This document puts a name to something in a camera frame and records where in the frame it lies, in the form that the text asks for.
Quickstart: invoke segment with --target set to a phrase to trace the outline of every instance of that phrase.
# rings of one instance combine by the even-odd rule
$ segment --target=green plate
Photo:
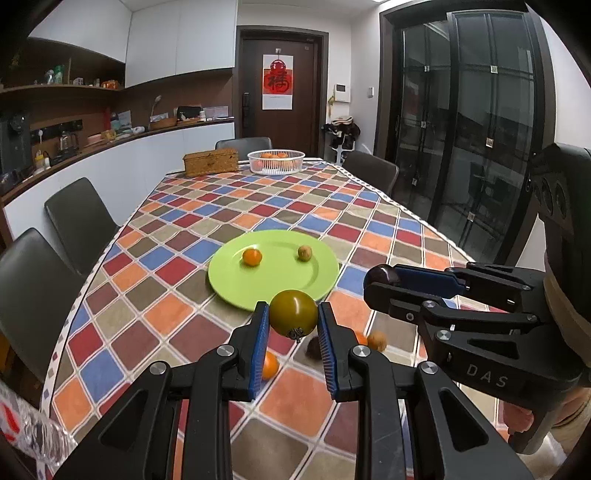
[[[297,250],[312,248],[312,258],[301,262]],[[242,263],[242,252],[258,248],[257,267]],[[265,230],[250,232],[229,241],[209,264],[209,283],[226,302],[250,312],[260,300],[270,303],[283,290],[301,290],[320,300],[334,286],[339,263],[330,247],[299,232]]]

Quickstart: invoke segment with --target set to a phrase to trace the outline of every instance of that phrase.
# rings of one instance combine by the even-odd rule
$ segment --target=red fu poster
[[[262,109],[291,110],[294,82],[294,57],[262,56]]]

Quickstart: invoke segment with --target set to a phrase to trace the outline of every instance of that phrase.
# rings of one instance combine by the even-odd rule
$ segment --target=coffee machine
[[[0,193],[25,179],[33,169],[28,115],[0,113]]]

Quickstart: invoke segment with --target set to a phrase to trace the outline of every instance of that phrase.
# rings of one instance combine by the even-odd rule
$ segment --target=wicker box
[[[187,177],[238,171],[238,152],[233,148],[188,153],[183,161]]]

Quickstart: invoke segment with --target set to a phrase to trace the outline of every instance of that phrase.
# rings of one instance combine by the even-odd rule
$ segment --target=kettle
[[[78,149],[78,135],[71,132],[62,132],[60,137],[60,152]]]

